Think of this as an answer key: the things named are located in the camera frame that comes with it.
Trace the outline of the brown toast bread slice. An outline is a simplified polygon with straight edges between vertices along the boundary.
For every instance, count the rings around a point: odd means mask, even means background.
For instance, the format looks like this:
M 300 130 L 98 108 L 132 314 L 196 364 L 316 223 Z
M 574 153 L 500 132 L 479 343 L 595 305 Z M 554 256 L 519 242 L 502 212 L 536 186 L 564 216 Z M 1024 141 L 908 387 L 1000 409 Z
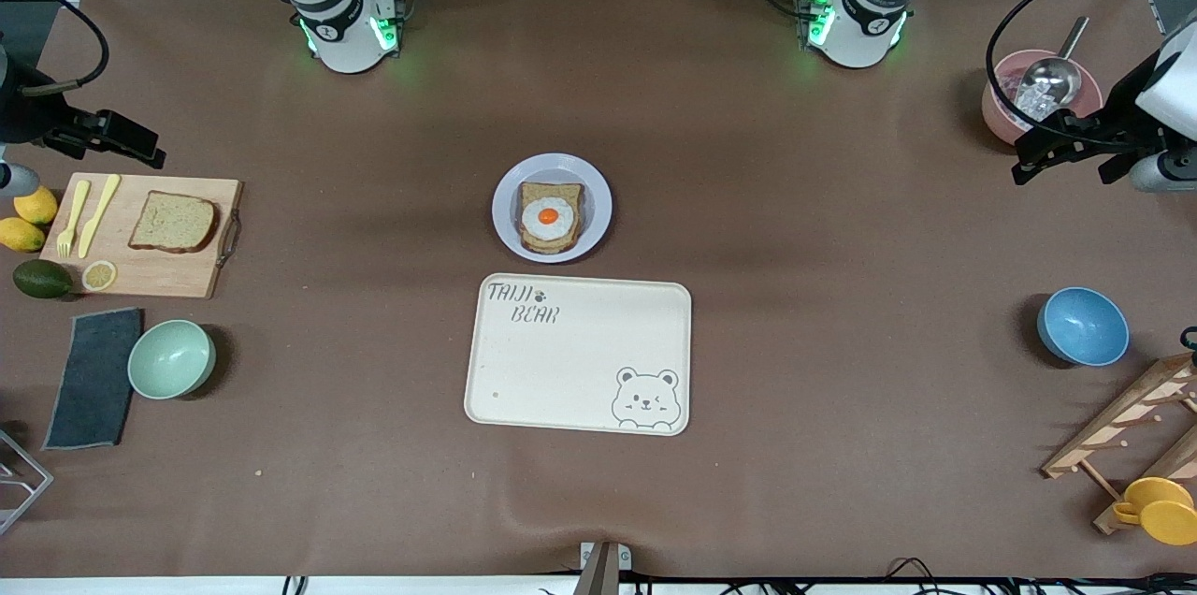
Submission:
M 583 220 L 582 206 L 583 206 L 584 192 L 585 192 L 584 186 L 573 184 L 573 182 L 570 182 L 570 184 L 542 184 L 542 182 L 533 182 L 533 181 L 522 182 L 522 184 L 519 186 L 521 245 L 525 247 L 525 249 L 531 253 L 542 255 L 555 255 L 567 251 L 569 249 L 572 249 L 572 247 L 577 244 L 578 239 L 581 239 L 581 232 L 582 232 L 581 225 Z M 569 204 L 573 204 L 578 215 L 578 220 L 575 223 L 573 236 L 569 237 L 569 239 L 548 242 L 548 244 L 542 244 L 542 242 L 528 238 L 525 233 L 522 232 L 521 214 L 525 204 L 533 201 L 533 199 L 547 198 L 547 196 L 566 198 L 569 200 Z
M 152 190 L 127 245 L 130 250 L 200 253 L 220 221 L 221 211 L 209 199 Z

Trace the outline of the fried egg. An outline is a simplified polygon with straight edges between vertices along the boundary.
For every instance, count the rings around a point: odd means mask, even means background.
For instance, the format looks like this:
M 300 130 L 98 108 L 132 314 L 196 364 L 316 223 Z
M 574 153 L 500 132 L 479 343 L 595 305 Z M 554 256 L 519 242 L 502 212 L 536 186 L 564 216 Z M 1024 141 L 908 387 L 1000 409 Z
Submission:
M 523 206 L 521 227 L 528 238 L 548 244 L 572 237 L 577 220 L 575 206 L 566 198 L 536 198 Z

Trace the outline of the white round plate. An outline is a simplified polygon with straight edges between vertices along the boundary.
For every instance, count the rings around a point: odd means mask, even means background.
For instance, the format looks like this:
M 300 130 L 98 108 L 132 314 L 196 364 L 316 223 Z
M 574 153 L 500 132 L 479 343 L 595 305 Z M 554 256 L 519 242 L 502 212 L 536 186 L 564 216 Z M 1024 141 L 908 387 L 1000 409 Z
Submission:
M 581 232 L 575 245 L 555 254 L 539 254 L 519 238 L 522 215 L 519 186 L 581 184 Z M 492 225 L 510 251 L 525 261 L 560 265 L 577 261 L 596 249 L 606 238 L 614 219 L 614 195 L 610 183 L 598 169 L 575 154 L 534 154 L 509 169 L 493 193 Z

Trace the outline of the clear ice cubes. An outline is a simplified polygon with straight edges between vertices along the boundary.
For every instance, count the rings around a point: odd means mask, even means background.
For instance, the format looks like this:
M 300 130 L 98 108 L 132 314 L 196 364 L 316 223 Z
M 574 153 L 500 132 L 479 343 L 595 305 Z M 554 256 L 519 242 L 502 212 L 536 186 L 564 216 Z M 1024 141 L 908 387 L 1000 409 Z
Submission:
M 1057 96 L 1058 90 L 1059 87 L 1049 80 L 1020 83 L 1014 95 L 1015 107 L 1035 122 L 1043 122 L 1056 110 L 1065 107 Z

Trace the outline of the metal scoop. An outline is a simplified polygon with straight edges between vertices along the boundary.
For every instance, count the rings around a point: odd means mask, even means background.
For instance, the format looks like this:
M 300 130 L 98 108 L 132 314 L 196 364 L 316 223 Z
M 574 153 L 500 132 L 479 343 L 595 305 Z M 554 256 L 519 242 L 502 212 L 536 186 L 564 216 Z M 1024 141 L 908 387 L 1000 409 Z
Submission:
M 1061 102 L 1064 102 L 1065 108 L 1073 104 L 1074 98 L 1083 87 L 1083 75 L 1081 74 L 1080 66 L 1073 62 L 1073 51 L 1074 45 L 1083 36 L 1087 25 L 1089 25 L 1089 17 L 1078 17 L 1074 22 L 1073 31 L 1067 36 L 1064 44 L 1061 45 L 1059 53 L 1031 63 L 1023 71 L 1020 83 L 1049 80 L 1059 87 L 1057 89 L 1057 96 L 1061 98 Z

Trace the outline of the pink bowl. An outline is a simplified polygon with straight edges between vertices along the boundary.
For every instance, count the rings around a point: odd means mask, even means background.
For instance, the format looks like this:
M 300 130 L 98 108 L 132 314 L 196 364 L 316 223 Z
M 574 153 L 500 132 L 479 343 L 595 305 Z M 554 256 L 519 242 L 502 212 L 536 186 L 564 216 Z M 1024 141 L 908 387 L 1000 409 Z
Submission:
M 1029 49 L 1013 51 L 1002 57 L 999 62 L 994 65 L 1002 93 L 1013 97 L 1014 92 L 1017 91 L 1017 81 L 1021 80 L 1023 71 L 1031 63 L 1038 62 L 1039 59 L 1051 57 L 1051 55 L 1053 55 L 1053 51 Z M 1070 109 L 1078 117 L 1086 117 L 1090 113 L 1095 113 L 1095 110 L 1102 108 L 1104 93 L 1102 87 L 1099 86 L 1096 79 L 1090 75 L 1088 69 L 1081 66 L 1078 66 L 1078 69 L 1081 71 L 1083 81 L 1080 92 L 1074 97 L 1073 104 L 1070 104 Z M 999 102 L 999 96 L 994 92 L 992 86 L 985 87 L 985 91 L 982 93 L 982 116 L 985 125 L 988 125 L 988 130 L 991 130 L 996 138 L 1005 142 L 1005 146 L 1010 148 L 1014 148 L 1017 138 L 1021 138 L 1028 127 L 1019 122 L 1017 119 L 1005 110 L 1005 107 Z

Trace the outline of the yellow lemon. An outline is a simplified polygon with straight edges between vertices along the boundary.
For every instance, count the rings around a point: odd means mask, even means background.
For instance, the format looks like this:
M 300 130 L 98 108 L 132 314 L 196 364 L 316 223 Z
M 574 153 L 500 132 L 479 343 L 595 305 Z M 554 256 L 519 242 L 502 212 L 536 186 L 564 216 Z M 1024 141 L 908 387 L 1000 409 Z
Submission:
M 45 245 L 45 233 L 22 217 L 5 217 L 0 219 L 0 245 L 14 253 L 40 253 Z
M 30 195 L 14 198 L 13 206 L 24 221 L 34 225 L 51 225 L 59 211 L 57 198 L 47 186 L 38 186 Z

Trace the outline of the yellow plastic fork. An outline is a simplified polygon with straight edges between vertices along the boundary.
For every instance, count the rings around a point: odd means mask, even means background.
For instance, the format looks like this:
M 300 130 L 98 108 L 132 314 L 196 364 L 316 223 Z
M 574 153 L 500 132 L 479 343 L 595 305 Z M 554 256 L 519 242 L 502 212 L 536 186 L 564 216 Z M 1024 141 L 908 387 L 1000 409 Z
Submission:
M 93 183 L 89 180 L 80 180 L 74 184 L 67 220 L 65 220 L 63 229 L 61 229 L 55 239 L 55 249 L 60 259 L 69 259 L 72 255 L 75 232 L 91 192 L 91 186 Z

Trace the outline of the yellow plastic knife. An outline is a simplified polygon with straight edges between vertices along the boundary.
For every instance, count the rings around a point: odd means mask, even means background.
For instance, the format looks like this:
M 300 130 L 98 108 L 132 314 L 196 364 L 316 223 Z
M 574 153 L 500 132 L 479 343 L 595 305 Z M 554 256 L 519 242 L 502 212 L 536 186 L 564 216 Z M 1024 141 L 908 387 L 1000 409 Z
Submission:
M 80 233 L 78 259 L 87 257 L 91 245 L 95 244 L 95 233 L 98 232 L 103 217 L 107 215 L 108 206 L 110 206 L 113 198 L 116 196 L 121 182 L 123 182 L 123 177 L 120 174 L 110 174 L 107 181 L 104 181 L 99 201 L 95 206 L 95 214 L 84 224 L 83 232 Z

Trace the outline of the green avocado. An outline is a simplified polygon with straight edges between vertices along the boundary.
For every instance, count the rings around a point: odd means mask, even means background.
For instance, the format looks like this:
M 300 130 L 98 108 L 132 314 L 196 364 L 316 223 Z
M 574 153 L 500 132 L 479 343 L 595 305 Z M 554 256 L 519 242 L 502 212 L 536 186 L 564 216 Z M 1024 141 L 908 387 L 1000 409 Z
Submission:
M 45 259 L 30 259 L 18 265 L 12 279 L 18 291 L 35 299 L 60 299 L 74 289 L 69 272 Z

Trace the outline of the wooden cutting board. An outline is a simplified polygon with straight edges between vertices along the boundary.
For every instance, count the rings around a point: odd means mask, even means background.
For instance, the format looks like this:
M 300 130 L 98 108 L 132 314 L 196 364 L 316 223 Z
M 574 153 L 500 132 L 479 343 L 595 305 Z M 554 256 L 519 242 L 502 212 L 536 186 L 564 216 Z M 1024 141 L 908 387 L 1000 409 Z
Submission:
M 84 225 L 95 215 L 103 192 L 107 190 L 108 174 L 74 172 L 65 182 L 61 204 L 54 224 L 47 231 L 47 244 L 40 259 L 56 262 L 68 271 L 74 280 L 74 291 L 83 293 L 80 275 L 97 261 L 108 261 L 116 268 L 116 280 L 103 295 L 138 297 L 168 297 L 207 299 L 212 296 L 221 271 L 221 261 L 230 255 L 227 239 L 239 232 L 237 207 L 241 202 L 243 182 L 237 180 L 205 180 L 162 176 L 123 176 L 107 206 L 93 245 L 84 259 L 78 257 L 79 237 Z M 84 204 L 72 255 L 60 257 L 56 238 L 69 221 L 78 181 L 89 181 L 90 189 Z M 128 242 L 136 227 L 148 193 L 169 193 L 203 198 L 219 211 L 212 238 L 201 251 L 169 254 L 158 250 L 136 250 Z

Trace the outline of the mint green bowl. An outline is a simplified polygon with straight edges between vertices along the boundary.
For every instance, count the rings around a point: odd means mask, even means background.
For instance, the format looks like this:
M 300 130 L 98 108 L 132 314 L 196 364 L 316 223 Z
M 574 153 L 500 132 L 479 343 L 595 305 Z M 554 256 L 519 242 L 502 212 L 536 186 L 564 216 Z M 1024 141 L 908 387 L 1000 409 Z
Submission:
M 203 385 L 214 366 L 209 333 L 198 323 L 175 318 L 151 327 L 136 340 L 127 360 L 127 378 L 142 397 L 178 399 Z

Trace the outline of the wooden drying rack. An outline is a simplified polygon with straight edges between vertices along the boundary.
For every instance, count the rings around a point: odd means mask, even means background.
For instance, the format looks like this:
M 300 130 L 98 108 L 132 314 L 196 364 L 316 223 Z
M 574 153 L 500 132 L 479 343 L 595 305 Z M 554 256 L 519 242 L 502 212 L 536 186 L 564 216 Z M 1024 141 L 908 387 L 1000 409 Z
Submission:
M 1096 532 L 1102 535 L 1129 530 L 1132 526 L 1117 518 L 1114 505 L 1123 500 L 1124 493 L 1090 466 L 1090 455 L 1129 447 L 1124 439 L 1126 430 L 1156 425 L 1162 420 L 1160 409 L 1163 406 L 1183 407 L 1193 415 L 1196 423 L 1148 467 L 1146 476 L 1197 482 L 1197 364 L 1193 364 L 1191 354 L 1167 356 L 1154 362 L 1146 374 L 1111 400 L 1084 429 L 1080 429 L 1073 439 L 1040 467 L 1043 476 L 1049 479 L 1084 472 L 1111 497 L 1111 504 L 1093 522 Z

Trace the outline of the yellow plastic cup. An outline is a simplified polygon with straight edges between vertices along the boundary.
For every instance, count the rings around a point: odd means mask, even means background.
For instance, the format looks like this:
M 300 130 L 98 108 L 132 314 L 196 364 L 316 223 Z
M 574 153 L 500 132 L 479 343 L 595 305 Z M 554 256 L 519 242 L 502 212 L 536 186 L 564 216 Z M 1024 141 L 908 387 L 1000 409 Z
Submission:
M 1166 476 L 1141 476 L 1113 505 L 1114 518 L 1138 526 L 1157 544 L 1197 544 L 1197 502 Z

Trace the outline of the cream bear print tray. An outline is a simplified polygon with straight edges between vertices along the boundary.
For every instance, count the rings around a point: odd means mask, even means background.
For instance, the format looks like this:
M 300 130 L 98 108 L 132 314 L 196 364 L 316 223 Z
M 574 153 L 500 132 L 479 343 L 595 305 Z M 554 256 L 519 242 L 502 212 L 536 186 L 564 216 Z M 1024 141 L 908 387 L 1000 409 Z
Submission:
M 692 297 L 678 283 L 497 272 L 480 285 L 463 409 L 514 429 L 679 436 Z

